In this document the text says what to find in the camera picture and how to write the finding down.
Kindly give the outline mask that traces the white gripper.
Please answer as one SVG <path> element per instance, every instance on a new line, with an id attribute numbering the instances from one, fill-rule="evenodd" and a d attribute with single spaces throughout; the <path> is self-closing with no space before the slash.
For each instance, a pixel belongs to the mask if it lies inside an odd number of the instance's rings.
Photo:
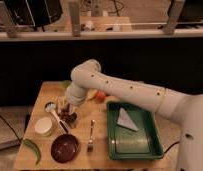
<path id="1" fill-rule="evenodd" d="M 60 96 L 57 98 L 57 111 L 60 114 L 65 111 L 69 115 L 76 113 L 77 107 L 72 105 L 65 96 Z"/>

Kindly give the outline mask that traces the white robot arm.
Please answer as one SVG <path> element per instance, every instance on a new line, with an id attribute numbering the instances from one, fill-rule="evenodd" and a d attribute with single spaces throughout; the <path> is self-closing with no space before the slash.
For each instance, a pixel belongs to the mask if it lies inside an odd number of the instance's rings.
<path id="1" fill-rule="evenodd" d="M 203 94 L 111 77 L 101 73 L 95 59 L 74 67 L 70 77 L 65 95 L 73 106 L 85 101 L 89 89 L 97 89 L 180 125 L 176 171 L 203 171 Z"/>

